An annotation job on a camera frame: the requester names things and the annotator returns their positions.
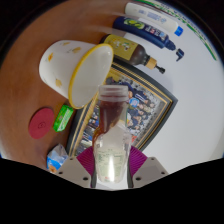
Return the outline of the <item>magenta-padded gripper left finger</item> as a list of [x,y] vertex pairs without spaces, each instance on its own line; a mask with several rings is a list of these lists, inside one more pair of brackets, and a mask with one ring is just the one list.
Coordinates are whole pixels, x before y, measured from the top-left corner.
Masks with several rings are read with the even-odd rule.
[[93,148],[89,147],[77,157],[68,157],[56,175],[84,188],[96,186]]

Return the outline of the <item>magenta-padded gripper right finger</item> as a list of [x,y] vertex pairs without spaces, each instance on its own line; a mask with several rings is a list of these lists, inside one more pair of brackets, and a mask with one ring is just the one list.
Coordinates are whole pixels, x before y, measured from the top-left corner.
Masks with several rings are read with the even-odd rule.
[[128,161],[127,183],[129,188],[140,188],[168,175],[155,157],[147,157],[131,147]]

